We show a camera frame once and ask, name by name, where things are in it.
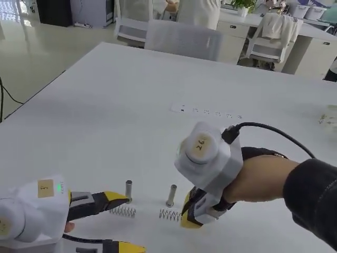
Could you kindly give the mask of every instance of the floor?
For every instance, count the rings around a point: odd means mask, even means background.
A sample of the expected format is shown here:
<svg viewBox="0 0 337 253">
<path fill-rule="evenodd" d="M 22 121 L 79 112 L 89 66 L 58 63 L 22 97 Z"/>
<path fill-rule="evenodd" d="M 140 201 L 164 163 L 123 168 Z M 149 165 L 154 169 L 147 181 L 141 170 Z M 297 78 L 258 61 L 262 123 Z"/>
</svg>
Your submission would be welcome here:
<svg viewBox="0 0 337 253">
<path fill-rule="evenodd" d="M 0 0 L 0 77 L 11 95 L 27 101 L 100 42 L 118 43 L 106 29 L 40 24 L 20 0 Z M 7 94 L 4 117 L 18 108 Z"/>
</svg>

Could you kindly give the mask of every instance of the human hand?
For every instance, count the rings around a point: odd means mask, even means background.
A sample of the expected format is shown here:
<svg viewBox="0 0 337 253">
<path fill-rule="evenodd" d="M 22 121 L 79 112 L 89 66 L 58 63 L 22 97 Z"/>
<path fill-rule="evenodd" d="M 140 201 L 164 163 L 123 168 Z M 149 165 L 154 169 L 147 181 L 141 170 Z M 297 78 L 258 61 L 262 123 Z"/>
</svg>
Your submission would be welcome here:
<svg viewBox="0 0 337 253">
<path fill-rule="evenodd" d="M 173 2 L 172 0 L 166 0 L 167 2 L 167 7 L 166 7 L 166 11 L 168 12 L 177 12 L 178 11 L 178 6 L 179 6 L 179 2 Z"/>
<path fill-rule="evenodd" d="M 74 228 L 75 228 L 75 224 L 73 224 L 73 223 L 71 223 L 71 222 L 68 222 L 68 223 L 65 225 L 64 232 L 65 232 L 65 233 L 69 233 L 69 232 L 71 232 Z"/>
<path fill-rule="evenodd" d="M 236 179 L 223 191 L 229 203 L 263 202 L 283 197 L 283 186 L 297 162 L 262 155 L 247 159 Z"/>
</svg>

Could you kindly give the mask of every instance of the metal cylinder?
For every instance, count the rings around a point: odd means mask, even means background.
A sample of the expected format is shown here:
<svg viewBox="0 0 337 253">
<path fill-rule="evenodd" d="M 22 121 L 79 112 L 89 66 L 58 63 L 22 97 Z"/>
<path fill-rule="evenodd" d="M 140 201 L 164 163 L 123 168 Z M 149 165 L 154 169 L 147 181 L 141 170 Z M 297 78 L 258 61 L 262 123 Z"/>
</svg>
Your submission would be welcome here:
<svg viewBox="0 0 337 253">
<path fill-rule="evenodd" d="M 168 195 L 168 200 L 166 202 L 167 207 L 173 207 L 174 205 L 173 200 L 174 200 L 176 190 L 177 190 L 177 186 L 175 184 L 171 185 L 170 194 Z"/>
<path fill-rule="evenodd" d="M 127 180 L 125 182 L 125 195 L 128 198 L 128 202 L 127 202 L 128 204 L 132 202 L 131 192 L 132 192 L 132 181 Z"/>
</svg>

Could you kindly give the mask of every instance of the spring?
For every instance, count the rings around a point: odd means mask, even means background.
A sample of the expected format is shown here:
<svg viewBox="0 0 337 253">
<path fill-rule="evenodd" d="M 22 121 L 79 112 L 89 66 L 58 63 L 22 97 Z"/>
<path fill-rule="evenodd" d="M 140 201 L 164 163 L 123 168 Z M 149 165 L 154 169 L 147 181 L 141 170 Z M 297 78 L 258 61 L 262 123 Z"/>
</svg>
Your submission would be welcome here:
<svg viewBox="0 0 337 253">
<path fill-rule="evenodd" d="M 180 212 L 177 212 L 177 211 L 169 211 L 166 209 L 160 209 L 159 218 L 179 222 L 182 218 L 182 215 Z"/>
<path fill-rule="evenodd" d="M 135 218 L 136 216 L 136 209 L 132 207 L 126 207 L 126 206 L 119 206 L 114 209 L 109 210 L 110 213 L 114 215 L 129 217 L 129 218 Z"/>
</svg>

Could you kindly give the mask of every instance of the black jacket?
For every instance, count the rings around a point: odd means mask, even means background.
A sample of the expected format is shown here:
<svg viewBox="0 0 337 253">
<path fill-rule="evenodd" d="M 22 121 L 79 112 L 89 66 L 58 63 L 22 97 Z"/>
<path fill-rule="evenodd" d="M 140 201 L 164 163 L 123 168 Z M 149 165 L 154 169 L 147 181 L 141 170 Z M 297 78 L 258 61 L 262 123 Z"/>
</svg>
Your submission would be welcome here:
<svg viewBox="0 0 337 253">
<path fill-rule="evenodd" d="M 288 176 L 283 198 L 294 221 L 337 250 L 337 168 L 317 159 Z"/>
</svg>

